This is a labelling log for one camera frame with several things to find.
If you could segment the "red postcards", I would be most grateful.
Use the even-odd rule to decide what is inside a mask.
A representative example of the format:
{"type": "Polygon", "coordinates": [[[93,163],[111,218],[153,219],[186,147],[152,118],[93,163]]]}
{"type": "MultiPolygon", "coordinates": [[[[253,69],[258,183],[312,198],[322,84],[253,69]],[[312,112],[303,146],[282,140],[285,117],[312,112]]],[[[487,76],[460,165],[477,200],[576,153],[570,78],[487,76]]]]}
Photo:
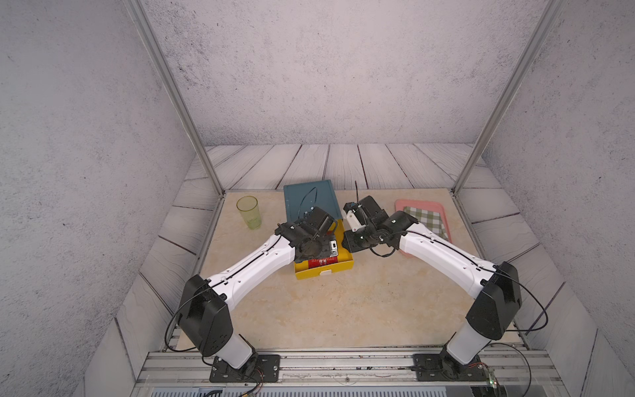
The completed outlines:
{"type": "Polygon", "coordinates": [[[322,259],[313,259],[313,260],[309,260],[309,269],[314,269],[314,268],[318,268],[322,266],[330,266],[331,264],[337,264],[337,263],[338,263],[337,256],[322,258],[322,259]]]}

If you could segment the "yellow top drawer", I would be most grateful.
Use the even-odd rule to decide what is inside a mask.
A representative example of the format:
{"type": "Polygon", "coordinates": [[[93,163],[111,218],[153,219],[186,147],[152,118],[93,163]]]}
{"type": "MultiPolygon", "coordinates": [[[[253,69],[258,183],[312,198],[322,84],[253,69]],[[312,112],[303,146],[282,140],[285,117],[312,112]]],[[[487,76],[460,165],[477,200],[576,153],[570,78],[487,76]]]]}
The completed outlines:
{"type": "Polygon", "coordinates": [[[343,220],[337,220],[337,226],[329,232],[329,236],[334,236],[338,245],[338,263],[330,266],[322,266],[309,269],[309,261],[294,263],[294,274],[298,280],[306,280],[312,277],[326,276],[340,271],[351,270],[354,266],[354,258],[352,253],[342,246],[345,226],[343,220]]]}

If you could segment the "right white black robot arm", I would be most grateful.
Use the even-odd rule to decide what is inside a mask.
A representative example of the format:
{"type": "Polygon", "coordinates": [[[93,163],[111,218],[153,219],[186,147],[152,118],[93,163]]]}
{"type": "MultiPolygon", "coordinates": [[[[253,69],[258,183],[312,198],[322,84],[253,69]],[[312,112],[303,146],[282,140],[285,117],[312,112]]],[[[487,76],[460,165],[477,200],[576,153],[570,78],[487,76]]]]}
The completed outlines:
{"type": "Polygon", "coordinates": [[[342,246],[351,253],[389,246],[426,262],[474,299],[464,324],[443,347],[444,361],[467,367],[508,331],[522,307],[522,292],[529,292],[512,264],[496,265],[473,256],[404,211],[388,215],[370,196],[346,203],[343,212],[351,229],[344,233],[342,246]]]}

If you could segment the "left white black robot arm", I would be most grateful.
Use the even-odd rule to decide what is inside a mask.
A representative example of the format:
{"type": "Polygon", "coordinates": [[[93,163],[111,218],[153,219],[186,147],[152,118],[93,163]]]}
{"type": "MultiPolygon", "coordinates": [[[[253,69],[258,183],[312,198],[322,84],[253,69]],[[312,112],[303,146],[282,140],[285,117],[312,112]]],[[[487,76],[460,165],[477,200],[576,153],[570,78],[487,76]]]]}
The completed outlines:
{"type": "Polygon", "coordinates": [[[253,289],[291,263],[327,258],[337,220],[315,207],[303,218],[281,223],[259,248],[225,271],[185,284],[175,323],[202,357],[215,356],[244,376],[256,368],[258,353],[236,333],[231,312],[253,289]]]}

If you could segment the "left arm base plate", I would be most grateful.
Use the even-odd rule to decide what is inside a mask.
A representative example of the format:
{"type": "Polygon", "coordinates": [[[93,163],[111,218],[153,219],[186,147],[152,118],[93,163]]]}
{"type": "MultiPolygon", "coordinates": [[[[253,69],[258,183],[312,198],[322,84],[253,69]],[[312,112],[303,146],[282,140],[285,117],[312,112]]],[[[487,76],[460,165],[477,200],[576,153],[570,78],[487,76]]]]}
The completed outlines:
{"type": "Polygon", "coordinates": [[[256,354],[238,369],[215,357],[211,368],[211,383],[276,383],[279,380],[280,355],[256,354]]]}

